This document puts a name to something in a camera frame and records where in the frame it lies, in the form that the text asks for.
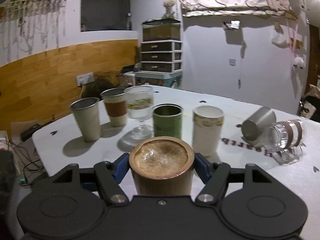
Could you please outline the brown bamboo cup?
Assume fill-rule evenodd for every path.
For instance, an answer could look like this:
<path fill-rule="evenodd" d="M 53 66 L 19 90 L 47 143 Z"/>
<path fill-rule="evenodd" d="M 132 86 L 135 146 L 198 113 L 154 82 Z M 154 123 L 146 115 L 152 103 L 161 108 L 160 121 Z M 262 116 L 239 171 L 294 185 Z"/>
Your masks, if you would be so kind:
<path fill-rule="evenodd" d="M 174 137 L 147 139 L 132 149 L 129 163 L 137 193 L 173 197 L 191 194 L 195 153 Z"/>

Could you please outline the white paper-pattern cup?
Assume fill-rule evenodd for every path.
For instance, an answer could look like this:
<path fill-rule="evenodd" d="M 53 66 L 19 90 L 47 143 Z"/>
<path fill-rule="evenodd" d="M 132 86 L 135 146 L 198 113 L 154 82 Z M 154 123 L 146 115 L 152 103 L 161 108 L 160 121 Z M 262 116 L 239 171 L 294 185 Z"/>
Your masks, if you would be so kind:
<path fill-rule="evenodd" d="M 224 120 L 223 111 L 215 106 L 203 105 L 193 110 L 194 152 L 201 153 L 205 157 L 216 155 Z"/>

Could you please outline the stainless steel cup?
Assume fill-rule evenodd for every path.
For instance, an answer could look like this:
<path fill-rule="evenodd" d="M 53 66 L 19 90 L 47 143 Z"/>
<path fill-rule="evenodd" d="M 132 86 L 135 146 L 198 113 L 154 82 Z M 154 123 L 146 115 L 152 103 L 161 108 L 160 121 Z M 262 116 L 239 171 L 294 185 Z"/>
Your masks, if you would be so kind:
<path fill-rule="evenodd" d="M 269 107 L 260 107 L 242 123 L 242 135 L 249 141 L 255 141 L 262 135 L 266 126 L 275 122 L 275 112 Z"/>

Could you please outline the cream cup brown sleeve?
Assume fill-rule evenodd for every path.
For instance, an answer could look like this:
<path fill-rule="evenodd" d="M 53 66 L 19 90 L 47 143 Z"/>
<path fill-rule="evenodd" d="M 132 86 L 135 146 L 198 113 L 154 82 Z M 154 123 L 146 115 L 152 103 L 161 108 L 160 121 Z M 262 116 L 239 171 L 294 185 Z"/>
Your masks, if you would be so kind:
<path fill-rule="evenodd" d="M 124 88 L 111 88 L 100 93 L 110 123 L 114 127 L 125 126 L 127 123 L 124 90 Z"/>

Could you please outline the cream steel tumbler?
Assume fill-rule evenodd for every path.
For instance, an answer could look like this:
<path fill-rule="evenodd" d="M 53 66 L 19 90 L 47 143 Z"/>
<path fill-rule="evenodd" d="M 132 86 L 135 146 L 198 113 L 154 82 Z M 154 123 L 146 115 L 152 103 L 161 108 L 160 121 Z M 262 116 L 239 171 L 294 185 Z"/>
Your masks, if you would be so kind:
<path fill-rule="evenodd" d="M 79 99 L 70 105 L 76 123 L 86 142 L 93 142 L 101 137 L 99 119 L 99 98 Z"/>

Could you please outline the green tin can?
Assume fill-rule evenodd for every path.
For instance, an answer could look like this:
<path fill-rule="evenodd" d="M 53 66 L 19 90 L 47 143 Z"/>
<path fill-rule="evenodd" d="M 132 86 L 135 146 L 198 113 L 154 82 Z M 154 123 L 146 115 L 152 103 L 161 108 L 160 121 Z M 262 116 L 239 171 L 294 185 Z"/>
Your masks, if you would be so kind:
<path fill-rule="evenodd" d="M 172 103 L 164 103 L 153 108 L 153 133 L 155 137 L 182 138 L 183 108 Z"/>

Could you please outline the clear glass mug brown bands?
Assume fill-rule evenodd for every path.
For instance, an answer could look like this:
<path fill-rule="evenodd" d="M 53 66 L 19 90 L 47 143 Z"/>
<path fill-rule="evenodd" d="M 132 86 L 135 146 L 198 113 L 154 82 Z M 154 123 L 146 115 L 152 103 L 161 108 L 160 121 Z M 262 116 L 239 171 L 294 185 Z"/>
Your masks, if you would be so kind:
<path fill-rule="evenodd" d="M 263 146 L 279 165 L 299 162 L 306 129 L 301 120 L 287 120 L 270 124 L 263 131 Z"/>

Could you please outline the ribbed glass goblet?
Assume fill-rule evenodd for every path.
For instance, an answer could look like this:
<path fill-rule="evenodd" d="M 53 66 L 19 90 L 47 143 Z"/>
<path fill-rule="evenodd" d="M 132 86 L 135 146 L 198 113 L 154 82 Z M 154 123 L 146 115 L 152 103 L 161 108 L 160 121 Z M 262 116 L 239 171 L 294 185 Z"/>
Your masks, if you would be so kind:
<path fill-rule="evenodd" d="M 132 86 L 124 90 L 127 114 L 130 119 L 139 122 L 132 130 L 136 139 L 152 135 L 152 128 L 145 121 L 151 118 L 153 108 L 153 88 L 151 86 Z"/>

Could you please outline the white drawer unit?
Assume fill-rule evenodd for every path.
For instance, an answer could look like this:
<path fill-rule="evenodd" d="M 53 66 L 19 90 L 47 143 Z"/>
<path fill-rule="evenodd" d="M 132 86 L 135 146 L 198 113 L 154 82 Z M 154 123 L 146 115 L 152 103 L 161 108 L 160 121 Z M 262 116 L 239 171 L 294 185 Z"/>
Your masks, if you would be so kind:
<path fill-rule="evenodd" d="M 182 47 L 183 43 L 178 40 L 142 42 L 142 70 L 161 73 L 173 73 L 182 70 Z"/>

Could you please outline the white plush toy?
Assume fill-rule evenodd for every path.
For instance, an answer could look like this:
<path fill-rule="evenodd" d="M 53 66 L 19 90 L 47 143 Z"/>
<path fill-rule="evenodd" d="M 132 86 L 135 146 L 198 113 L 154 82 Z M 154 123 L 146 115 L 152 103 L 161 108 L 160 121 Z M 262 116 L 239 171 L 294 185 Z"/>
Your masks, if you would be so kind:
<path fill-rule="evenodd" d="M 304 68 L 304 59 L 302 57 L 295 57 L 292 61 L 292 66 L 294 68 L 300 68 L 303 69 Z"/>

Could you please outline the white hanging bag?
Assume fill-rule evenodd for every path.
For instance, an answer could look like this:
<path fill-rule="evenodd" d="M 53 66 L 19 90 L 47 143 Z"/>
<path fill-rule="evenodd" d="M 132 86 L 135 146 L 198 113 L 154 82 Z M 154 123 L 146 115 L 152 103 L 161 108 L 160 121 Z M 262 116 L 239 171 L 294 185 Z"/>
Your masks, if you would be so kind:
<path fill-rule="evenodd" d="M 287 40 L 282 33 L 274 32 L 271 38 L 271 43 L 279 48 L 287 48 Z"/>

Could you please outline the glass fish tank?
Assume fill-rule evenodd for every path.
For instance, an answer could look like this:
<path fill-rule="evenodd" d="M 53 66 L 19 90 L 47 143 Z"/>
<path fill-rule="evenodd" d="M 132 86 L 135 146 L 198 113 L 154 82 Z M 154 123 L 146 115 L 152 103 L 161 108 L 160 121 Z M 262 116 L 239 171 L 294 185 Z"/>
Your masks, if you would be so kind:
<path fill-rule="evenodd" d="M 181 40 L 181 22 L 174 18 L 164 18 L 159 20 L 148 20 L 142 23 L 142 40 Z"/>

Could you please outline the dried flower vase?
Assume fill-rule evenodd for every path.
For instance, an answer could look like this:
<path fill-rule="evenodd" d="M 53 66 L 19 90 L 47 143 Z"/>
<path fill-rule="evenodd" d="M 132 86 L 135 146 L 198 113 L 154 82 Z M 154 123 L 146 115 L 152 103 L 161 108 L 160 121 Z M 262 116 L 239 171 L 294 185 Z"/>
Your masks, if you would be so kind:
<path fill-rule="evenodd" d="M 165 9 L 165 13 L 162 16 L 163 19 L 166 19 L 166 18 L 174 19 L 175 18 L 175 16 L 174 16 L 175 12 L 173 11 L 173 7 L 175 4 L 176 4 L 175 0 L 164 0 L 163 1 L 163 7 Z"/>

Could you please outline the wall socket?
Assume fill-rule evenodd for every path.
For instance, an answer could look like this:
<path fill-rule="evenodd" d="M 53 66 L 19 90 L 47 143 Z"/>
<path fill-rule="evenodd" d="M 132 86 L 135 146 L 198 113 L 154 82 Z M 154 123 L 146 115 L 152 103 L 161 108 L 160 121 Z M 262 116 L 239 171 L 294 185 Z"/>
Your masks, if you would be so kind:
<path fill-rule="evenodd" d="M 229 59 L 229 65 L 230 66 L 236 66 L 236 60 L 235 59 Z"/>

